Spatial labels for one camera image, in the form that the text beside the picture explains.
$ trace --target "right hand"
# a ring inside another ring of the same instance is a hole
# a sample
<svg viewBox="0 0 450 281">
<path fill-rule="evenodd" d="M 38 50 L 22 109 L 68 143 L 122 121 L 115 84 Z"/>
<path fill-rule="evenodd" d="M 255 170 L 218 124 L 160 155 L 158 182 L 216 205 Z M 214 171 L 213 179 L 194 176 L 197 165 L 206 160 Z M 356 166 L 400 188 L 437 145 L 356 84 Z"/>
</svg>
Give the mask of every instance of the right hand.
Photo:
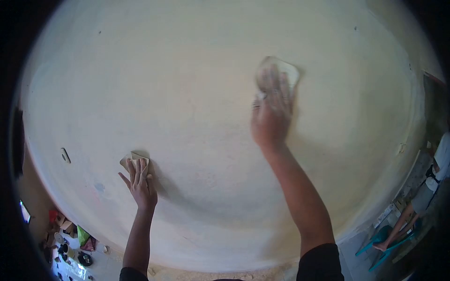
<svg viewBox="0 0 450 281">
<path fill-rule="evenodd" d="M 130 190 L 138 205 L 138 210 L 154 210 L 158 202 L 158 195 L 153 186 L 152 175 L 145 172 L 145 160 L 137 161 L 136 171 L 130 159 L 126 160 L 126 166 L 130 173 L 130 180 L 122 173 L 119 173 L 119 176 Z"/>
<path fill-rule="evenodd" d="M 293 98 L 289 90 L 288 76 L 278 73 L 276 65 L 261 72 L 261 91 L 265 98 L 257 96 L 253 103 L 251 121 L 252 136 L 261 150 L 279 150 L 285 146 L 292 118 Z"/>
</svg>

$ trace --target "red object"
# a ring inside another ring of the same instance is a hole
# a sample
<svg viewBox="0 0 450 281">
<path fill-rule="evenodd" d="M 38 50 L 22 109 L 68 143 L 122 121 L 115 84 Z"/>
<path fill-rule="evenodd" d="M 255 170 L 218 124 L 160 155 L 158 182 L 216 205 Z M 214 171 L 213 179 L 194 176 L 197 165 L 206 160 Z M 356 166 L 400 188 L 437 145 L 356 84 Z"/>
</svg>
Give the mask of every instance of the red object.
<svg viewBox="0 0 450 281">
<path fill-rule="evenodd" d="M 50 221 L 50 223 L 54 223 L 55 222 L 57 215 L 58 215 L 58 211 L 56 211 L 56 210 L 49 210 L 49 221 Z"/>
<path fill-rule="evenodd" d="M 93 252 L 93 251 L 95 251 L 95 243 L 96 242 L 97 242 L 97 240 L 95 238 L 93 238 L 92 236 L 90 236 L 87 239 L 86 244 L 84 244 L 82 247 L 80 247 L 80 249 Z"/>
</svg>

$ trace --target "leg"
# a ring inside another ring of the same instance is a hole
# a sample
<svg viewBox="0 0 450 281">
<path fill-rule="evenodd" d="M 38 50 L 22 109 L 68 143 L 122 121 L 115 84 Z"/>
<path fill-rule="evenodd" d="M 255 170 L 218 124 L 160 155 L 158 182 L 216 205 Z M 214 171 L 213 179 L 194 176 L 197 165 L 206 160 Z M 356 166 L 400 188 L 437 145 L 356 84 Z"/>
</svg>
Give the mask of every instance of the leg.
<svg viewBox="0 0 450 281">
<path fill-rule="evenodd" d="M 401 230 L 401 227 L 405 223 L 406 219 L 414 212 L 413 205 L 409 203 L 405 210 L 403 210 L 403 213 L 401 213 L 401 216 L 398 218 L 398 221 L 396 222 L 394 229 L 392 230 L 391 234 L 389 234 L 389 237 L 383 242 L 379 244 L 374 244 L 373 247 L 381 250 L 386 251 L 387 247 L 390 243 L 394 241 L 394 238 L 398 236 L 399 231 Z"/>
<path fill-rule="evenodd" d="M 413 227 L 413 225 L 416 223 L 416 220 L 419 218 L 419 214 L 414 215 L 414 217 L 409 221 L 409 223 L 399 232 L 397 233 L 394 238 L 392 239 L 392 241 L 397 240 L 398 238 L 402 237 L 405 233 L 408 232 L 408 230 L 411 229 L 411 227 Z"/>
</svg>

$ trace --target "blue chair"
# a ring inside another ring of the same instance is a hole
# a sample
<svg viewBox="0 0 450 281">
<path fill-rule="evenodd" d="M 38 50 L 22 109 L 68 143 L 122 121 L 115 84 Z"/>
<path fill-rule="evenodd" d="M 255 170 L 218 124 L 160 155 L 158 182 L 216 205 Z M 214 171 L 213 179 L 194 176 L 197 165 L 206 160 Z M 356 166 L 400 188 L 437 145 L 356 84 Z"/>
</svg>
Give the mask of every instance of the blue chair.
<svg viewBox="0 0 450 281">
<path fill-rule="evenodd" d="M 417 234 L 420 231 L 420 228 L 422 227 L 422 220 L 418 219 L 416 223 L 414 224 L 413 230 L 407 234 L 403 239 L 399 241 L 394 241 L 389 248 L 386 249 L 382 253 L 382 255 L 379 257 L 379 259 L 372 265 L 371 268 L 369 268 L 369 272 L 374 270 L 377 266 L 379 266 L 382 262 L 384 262 L 385 259 L 393 252 L 395 248 L 400 246 L 401 244 L 405 243 L 406 241 L 409 241 L 417 236 Z M 355 256 L 360 255 L 362 252 L 367 251 L 370 247 L 372 247 L 373 244 L 381 243 L 385 241 L 389 237 L 389 233 L 392 231 L 392 227 L 390 225 L 386 225 L 382 227 L 378 233 L 370 239 L 369 244 L 367 244 L 364 248 L 362 248 L 358 253 L 355 254 Z"/>
</svg>

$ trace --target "person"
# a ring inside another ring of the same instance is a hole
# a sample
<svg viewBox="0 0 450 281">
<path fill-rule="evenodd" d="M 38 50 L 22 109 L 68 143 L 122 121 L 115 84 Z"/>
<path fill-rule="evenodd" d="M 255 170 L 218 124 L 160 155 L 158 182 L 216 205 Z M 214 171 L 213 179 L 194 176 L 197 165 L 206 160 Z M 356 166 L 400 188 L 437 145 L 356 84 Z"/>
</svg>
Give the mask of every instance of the person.
<svg viewBox="0 0 450 281">
<path fill-rule="evenodd" d="M 297 280 L 344 280 L 330 217 L 312 182 L 285 143 L 293 111 L 293 95 L 286 73 L 275 65 L 261 73 L 262 92 L 253 103 L 251 132 L 277 177 L 301 236 Z M 149 232 L 158 201 L 151 176 L 127 161 L 130 180 L 120 176 L 131 191 L 138 211 L 123 257 L 121 281 L 147 280 Z"/>
<path fill-rule="evenodd" d="M 447 123 L 450 130 L 450 118 L 447 120 Z M 374 244 L 374 248 L 383 252 L 386 251 L 392 242 L 407 233 L 413 227 L 417 219 L 420 216 L 423 216 L 439 186 L 439 183 L 447 177 L 447 173 L 450 170 L 450 132 L 444 133 L 437 149 L 434 151 L 432 148 L 429 153 L 433 157 L 433 164 L 425 174 L 426 179 L 420 185 L 414 199 L 401 213 L 388 238 L 382 243 Z M 409 223 L 402 228 L 406 220 L 411 216 L 413 217 Z"/>
</svg>

